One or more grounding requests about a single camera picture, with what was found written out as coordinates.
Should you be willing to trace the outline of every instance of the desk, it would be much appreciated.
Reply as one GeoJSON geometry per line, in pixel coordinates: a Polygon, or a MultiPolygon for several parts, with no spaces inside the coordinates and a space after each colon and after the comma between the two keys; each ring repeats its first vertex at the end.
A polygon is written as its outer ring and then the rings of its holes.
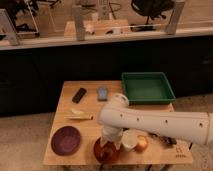
{"type": "MultiPolygon", "coordinates": [[[[112,27],[123,27],[121,29],[122,33],[131,33],[129,28],[129,23],[126,19],[118,19],[118,20],[99,20],[99,21],[84,21],[84,27],[86,25],[93,25],[94,32],[96,36],[103,36],[107,31],[111,30],[112,27]]],[[[75,23],[74,21],[68,21],[64,31],[64,37],[75,36],[75,23]]]]}
{"type": "MultiPolygon", "coordinates": [[[[101,125],[97,123],[97,116],[106,102],[97,101],[97,88],[99,86],[107,87],[108,97],[114,93],[121,93],[120,81],[69,81],[65,82],[61,97],[58,103],[57,111],[52,125],[52,130],[48,140],[46,153],[44,156],[45,165],[98,165],[99,163],[93,155],[93,145],[101,135],[101,125]],[[80,87],[87,89],[87,93],[79,104],[71,101],[73,95],[80,87]],[[71,108],[86,111],[93,114],[93,120],[69,120],[67,117],[71,113],[71,108]],[[51,149],[51,138],[55,131],[65,125],[76,127],[82,136],[80,148],[76,153],[70,156],[58,156],[51,149]]],[[[173,111],[172,105],[140,105],[138,109],[173,111]]],[[[173,148],[165,148],[156,139],[152,139],[148,134],[136,131],[147,136],[149,146],[143,153],[131,151],[129,153],[121,152],[117,165],[132,164],[189,164],[192,163],[192,155],[184,141],[177,141],[173,148]]]]}

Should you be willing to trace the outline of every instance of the small white object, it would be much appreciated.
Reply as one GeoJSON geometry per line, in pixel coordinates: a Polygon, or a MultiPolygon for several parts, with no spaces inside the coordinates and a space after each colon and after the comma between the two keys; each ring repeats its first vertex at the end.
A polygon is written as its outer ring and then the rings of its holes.
{"type": "Polygon", "coordinates": [[[86,25],[86,33],[94,34],[94,26],[91,24],[86,25]]]}
{"type": "Polygon", "coordinates": [[[121,28],[120,27],[113,27],[113,34],[121,34],[121,28]]]}
{"type": "Polygon", "coordinates": [[[97,13],[97,12],[92,13],[92,14],[91,14],[91,17],[92,17],[92,20],[93,20],[93,21],[98,21],[98,13],[97,13]]]}
{"type": "Polygon", "coordinates": [[[129,152],[138,144],[137,135],[132,130],[124,131],[121,142],[125,151],[129,152]]]}
{"type": "Polygon", "coordinates": [[[84,115],[85,114],[84,111],[78,110],[78,109],[75,109],[75,108],[72,108],[71,111],[74,115],[84,115]]]}

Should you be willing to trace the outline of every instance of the green tray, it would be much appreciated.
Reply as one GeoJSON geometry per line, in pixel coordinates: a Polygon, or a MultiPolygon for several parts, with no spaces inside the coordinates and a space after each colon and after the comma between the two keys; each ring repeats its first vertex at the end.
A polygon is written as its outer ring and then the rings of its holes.
{"type": "Polygon", "coordinates": [[[124,94],[131,104],[169,104],[175,95],[163,72],[122,73],[124,94]]]}

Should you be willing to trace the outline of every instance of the office chair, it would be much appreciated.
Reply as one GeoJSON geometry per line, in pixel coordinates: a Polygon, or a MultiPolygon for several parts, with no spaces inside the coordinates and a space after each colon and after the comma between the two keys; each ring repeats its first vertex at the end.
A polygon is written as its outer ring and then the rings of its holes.
{"type": "Polygon", "coordinates": [[[155,30],[149,23],[149,19],[155,18],[166,19],[162,12],[170,10],[174,7],[172,0],[132,0],[132,9],[139,15],[146,16],[145,26],[141,27],[140,31],[155,30]]]}
{"type": "Polygon", "coordinates": [[[7,13],[16,29],[17,32],[19,31],[27,31],[27,32],[37,32],[35,29],[29,28],[27,23],[23,23],[21,25],[16,25],[15,20],[16,14],[19,11],[25,12],[25,10],[29,10],[28,6],[25,4],[23,0],[1,0],[0,8],[5,8],[7,13]]]}

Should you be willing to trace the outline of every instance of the plate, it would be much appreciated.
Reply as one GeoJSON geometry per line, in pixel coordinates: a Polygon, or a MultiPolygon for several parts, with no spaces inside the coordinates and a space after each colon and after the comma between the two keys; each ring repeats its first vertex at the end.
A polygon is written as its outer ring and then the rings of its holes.
{"type": "Polygon", "coordinates": [[[52,137],[52,150],[60,155],[70,155],[77,151],[81,136],[79,131],[72,126],[65,126],[58,129],[52,137]]]}

